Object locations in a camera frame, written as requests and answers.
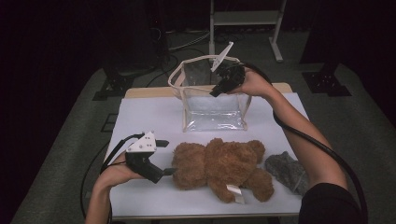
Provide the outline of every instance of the dark background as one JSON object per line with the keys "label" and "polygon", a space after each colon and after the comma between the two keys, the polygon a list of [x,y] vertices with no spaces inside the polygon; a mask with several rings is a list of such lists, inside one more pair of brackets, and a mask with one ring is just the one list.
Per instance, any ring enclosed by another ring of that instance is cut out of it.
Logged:
{"label": "dark background", "polygon": [[[301,63],[323,63],[336,46],[341,62],[358,74],[395,124],[393,5],[289,0],[282,30],[311,30]],[[216,1],[217,10],[278,6],[276,0]],[[166,42],[149,28],[183,31],[208,26],[209,1],[1,0],[0,222],[12,219],[96,70],[109,62],[140,69],[166,60]],[[136,57],[136,51],[146,54]]]}

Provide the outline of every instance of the black sleeve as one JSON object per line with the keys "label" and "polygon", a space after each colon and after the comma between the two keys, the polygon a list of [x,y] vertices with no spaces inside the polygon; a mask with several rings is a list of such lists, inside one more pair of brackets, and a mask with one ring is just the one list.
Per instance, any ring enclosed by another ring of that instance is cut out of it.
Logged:
{"label": "black sleeve", "polygon": [[303,197],[299,224],[363,223],[361,210],[346,189],[321,183]]}

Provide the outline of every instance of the person's right arm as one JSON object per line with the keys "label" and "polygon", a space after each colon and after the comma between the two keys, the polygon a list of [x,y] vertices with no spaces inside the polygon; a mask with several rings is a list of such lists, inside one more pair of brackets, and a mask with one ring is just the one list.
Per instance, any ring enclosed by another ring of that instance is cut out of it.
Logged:
{"label": "person's right arm", "polygon": [[[282,93],[252,70],[247,69],[244,84],[229,93],[237,92],[264,98],[284,123],[331,147],[321,132],[298,112]],[[331,183],[347,189],[344,172],[335,160],[302,137],[287,130],[284,130],[284,133],[294,154],[308,174],[310,187],[318,183]]]}

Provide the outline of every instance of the teddy bear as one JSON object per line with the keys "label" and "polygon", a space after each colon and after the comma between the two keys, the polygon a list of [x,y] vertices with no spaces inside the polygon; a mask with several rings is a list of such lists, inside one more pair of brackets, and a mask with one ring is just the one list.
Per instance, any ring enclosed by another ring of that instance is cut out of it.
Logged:
{"label": "teddy bear", "polygon": [[227,185],[251,189],[254,197],[266,202],[274,193],[271,175],[258,168],[265,147],[262,142],[223,142],[214,138],[206,147],[197,143],[181,143],[174,150],[172,166],[174,184],[179,189],[208,185],[225,203],[235,201]]}

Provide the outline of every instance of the white metal stand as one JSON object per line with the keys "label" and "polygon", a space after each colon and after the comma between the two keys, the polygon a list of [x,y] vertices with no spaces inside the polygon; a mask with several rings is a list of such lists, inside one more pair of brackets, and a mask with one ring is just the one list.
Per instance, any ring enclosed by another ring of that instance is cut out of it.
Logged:
{"label": "white metal stand", "polygon": [[277,47],[277,37],[282,23],[287,0],[282,0],[280,10],[267,11],[226,11],[216,12],[214,0],[210,1],[210,41],[209,54],[215,54],[215,26],[219,25],[262,25],[274,24],[274,35],[269,37],[271,48],[275,54],[276,61],[283,62],[282,55]]}

